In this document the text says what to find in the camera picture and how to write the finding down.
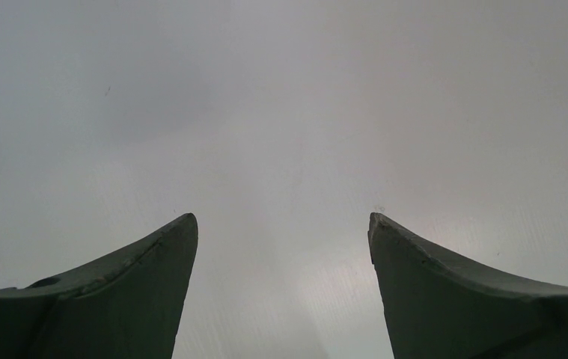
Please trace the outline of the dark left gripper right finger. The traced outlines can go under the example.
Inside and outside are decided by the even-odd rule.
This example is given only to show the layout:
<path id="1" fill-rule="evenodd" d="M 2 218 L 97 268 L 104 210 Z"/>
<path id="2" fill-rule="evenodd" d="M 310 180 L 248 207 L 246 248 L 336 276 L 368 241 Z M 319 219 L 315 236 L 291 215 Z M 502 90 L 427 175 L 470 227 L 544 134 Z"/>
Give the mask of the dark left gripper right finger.
<path id="1" fill-rule="evenodd" d="M 520 277 L 370 216 L 396 358 L 568 358 L 568 286 Z"/>

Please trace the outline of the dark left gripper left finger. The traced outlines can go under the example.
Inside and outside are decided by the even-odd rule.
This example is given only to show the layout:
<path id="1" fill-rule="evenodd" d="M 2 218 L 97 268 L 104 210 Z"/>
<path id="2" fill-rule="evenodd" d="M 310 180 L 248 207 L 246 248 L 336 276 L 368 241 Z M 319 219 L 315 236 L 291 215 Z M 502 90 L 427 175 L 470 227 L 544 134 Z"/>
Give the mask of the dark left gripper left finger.
<path id="1" fill-rule="evenodd" d="M 186 213 L 82 266 L 0 289 L 0 358 L 170 358 L 197 247 Z"/>

